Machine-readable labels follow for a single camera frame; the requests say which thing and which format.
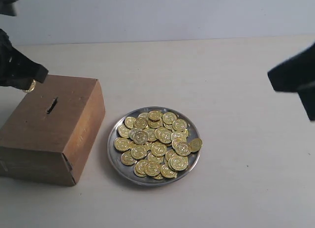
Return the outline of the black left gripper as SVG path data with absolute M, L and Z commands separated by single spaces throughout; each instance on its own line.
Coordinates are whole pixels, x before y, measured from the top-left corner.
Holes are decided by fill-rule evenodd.
M 48 69 L 12 48 L 9 36 L 0 30 L 0 85 L 28 91 L 33 82 L 44 83 Z

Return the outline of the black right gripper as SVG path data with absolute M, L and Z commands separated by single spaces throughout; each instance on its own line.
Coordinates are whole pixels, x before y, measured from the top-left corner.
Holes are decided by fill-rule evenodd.
M 310 121 L 315 120 L 315 45 L 267 73 L 276 92 L 297 93 Z

